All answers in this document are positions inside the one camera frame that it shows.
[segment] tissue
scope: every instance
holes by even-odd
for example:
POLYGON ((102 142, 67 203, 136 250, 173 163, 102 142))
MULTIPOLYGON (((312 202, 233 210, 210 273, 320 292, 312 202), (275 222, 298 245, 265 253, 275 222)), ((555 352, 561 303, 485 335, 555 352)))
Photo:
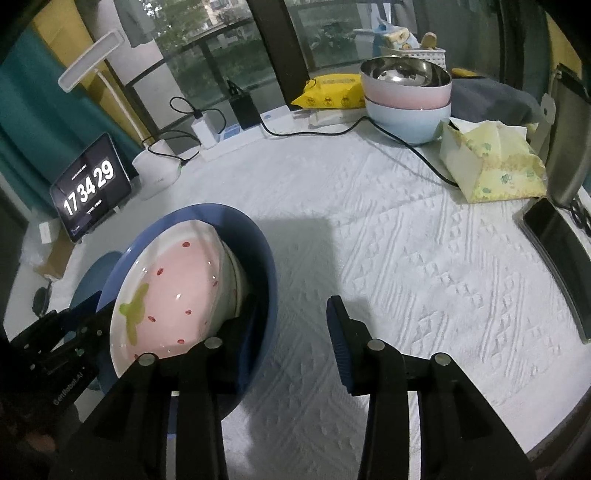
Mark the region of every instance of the tissue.
POLYGON ((443 125, 440 157, 469 203, 545 196, 544 164, 526 130, 453 118, 443 125))

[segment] white power adapter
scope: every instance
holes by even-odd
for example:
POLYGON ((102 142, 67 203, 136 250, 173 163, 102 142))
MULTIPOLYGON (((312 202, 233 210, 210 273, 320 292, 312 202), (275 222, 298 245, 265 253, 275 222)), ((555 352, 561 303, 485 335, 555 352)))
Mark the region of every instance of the white power adapter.
POLYGON ((208 149, 217 145, 220 135, 214 129, 207 112, 195 111, 193 115, 195 115, 195 120, 191 124, 191 128, 201 142, 202 147, 208 149))

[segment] table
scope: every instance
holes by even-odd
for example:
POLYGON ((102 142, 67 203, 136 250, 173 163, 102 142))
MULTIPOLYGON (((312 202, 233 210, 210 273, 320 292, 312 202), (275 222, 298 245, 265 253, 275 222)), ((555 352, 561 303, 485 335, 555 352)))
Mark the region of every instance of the table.
MULTIPOLYGON (((348 396, 339 380, 324 316, 334 294, 402 353, 451 354, 525 451, 591 385, 591 347, 514 222, 527 201, 469 205, 369 125, 342 137, 257 140, 209 163, 189 162, 171 188, 132 199, 84 238, 50 307, 69 305, 101 255, 203 202, 249 215, 278 273, 274 346, 222 423, 230 478, 356 477, 368 399, 348 396)), ((420 432, 412 395, 410 404, 414 479, 420 432)))

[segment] teal curtain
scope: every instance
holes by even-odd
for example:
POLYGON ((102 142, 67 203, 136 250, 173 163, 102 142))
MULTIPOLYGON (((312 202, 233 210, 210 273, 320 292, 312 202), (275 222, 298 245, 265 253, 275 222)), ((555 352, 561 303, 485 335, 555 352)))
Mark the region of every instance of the teal curtain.
POLYGON ((55 215, 49 187, 86 147, 108 132, 130 177, 141 151, 78 86, 64 92, 64 67, 28 28, 0 65, 0 173, 29 208, 55 215))

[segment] clock display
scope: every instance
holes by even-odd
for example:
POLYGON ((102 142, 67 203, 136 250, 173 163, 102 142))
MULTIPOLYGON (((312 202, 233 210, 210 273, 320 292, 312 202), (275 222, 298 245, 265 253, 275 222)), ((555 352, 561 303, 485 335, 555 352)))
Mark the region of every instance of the clock display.
POLYGON ((51 186, 50 194, 73 242, 131 193, 131 184, 108 134, 101 135, 51 186))
POLYGON ((68 215, 73 216, 78 211, 78 205, 83 206, 86 202, 92 200, 97 188, 101 189, 107 186, 109 180, 115 178, 115 172, 113 172, 111 162, 108 159, 103 160, 100 167, 96 167, 92 172, 92 177, 94 181, 87 175, 78 184, 76 191, 70 192, 66 200, 64 200, 64 208, 67 210, 68 215))

